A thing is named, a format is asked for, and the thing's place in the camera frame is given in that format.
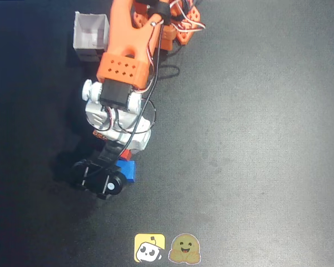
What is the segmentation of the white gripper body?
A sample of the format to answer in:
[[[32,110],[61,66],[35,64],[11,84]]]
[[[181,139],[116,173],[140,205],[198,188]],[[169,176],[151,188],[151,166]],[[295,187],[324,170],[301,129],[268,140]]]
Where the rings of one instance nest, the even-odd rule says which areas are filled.
[[[131,137],[131,134],[129,132],[133,132],[134,130],[136,120],[136,117],[120,117],[118,122],[115,121],[112,129],[108,131],[99,131],[99,133],[106,137],[108,140],[115,141],[118,144],[125,146]],[[142,117],[127,149],[133,150],[133,152],[139,152],[144,150],[150,140],[150,126],[150,121]]]

